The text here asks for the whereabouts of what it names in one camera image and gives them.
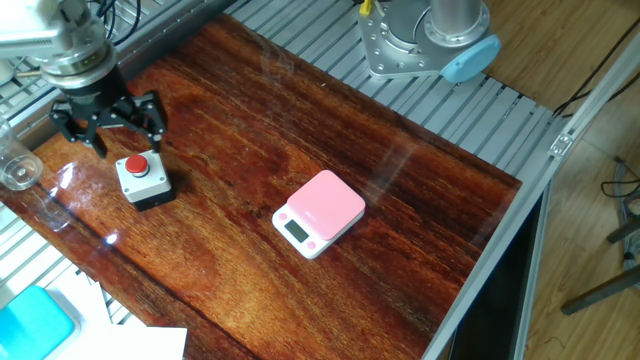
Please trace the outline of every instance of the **wooden table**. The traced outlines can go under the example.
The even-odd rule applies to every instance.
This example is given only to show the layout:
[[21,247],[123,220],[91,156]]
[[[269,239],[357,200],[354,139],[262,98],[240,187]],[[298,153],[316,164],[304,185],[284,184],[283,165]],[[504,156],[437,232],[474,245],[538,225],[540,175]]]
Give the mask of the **wooden table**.
[[[170,118],[177,199],[137,213],[106,160],[60,135],[41,184],[0,201],[190,359],[418,359],[513,199],[514,178],[223,16],[130,84]],[[364,217],[315,260],[271,216],[331,169]]]

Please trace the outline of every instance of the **glass cup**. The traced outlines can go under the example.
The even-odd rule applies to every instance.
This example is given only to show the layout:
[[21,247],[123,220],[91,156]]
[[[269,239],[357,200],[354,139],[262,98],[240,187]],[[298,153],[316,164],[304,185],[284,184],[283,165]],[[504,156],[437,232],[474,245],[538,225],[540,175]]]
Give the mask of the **glass cup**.
[[0,116],[0,183],[11,190],[24,190],[38,182],[42,161],[13,134]]

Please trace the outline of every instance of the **blue cap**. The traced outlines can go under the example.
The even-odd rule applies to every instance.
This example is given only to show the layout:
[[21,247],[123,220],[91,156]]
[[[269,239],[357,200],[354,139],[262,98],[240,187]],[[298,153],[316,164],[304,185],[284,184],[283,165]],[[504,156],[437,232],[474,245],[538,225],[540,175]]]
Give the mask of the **blue cap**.
[[451,60],[440,75],[452,83],[467,81],[478,75],[500,52],[498,35],[491,35]]

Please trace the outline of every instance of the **white paper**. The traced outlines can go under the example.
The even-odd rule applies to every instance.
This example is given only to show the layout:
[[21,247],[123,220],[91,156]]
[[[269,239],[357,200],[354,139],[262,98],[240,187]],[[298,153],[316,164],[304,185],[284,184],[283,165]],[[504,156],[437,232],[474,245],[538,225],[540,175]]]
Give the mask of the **white paper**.
[[70,348],[59,359],[182,360],[186,340],[184,328],[110,325],[93,331],[88,341]]
[[65,273],[47,291],[80,324],[47,360],[182,360],[187,329],[112,325],[100,284],[84,274]]

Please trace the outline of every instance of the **kitchen scale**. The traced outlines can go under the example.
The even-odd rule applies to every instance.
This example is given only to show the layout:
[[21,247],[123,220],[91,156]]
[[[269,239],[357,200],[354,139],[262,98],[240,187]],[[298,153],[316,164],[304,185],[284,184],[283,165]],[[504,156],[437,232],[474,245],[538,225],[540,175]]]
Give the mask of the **kitchen scale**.
[[273,226],[302,256],[314,259],[362,215],[364,200],[336,174],[323,170],[273,214]]

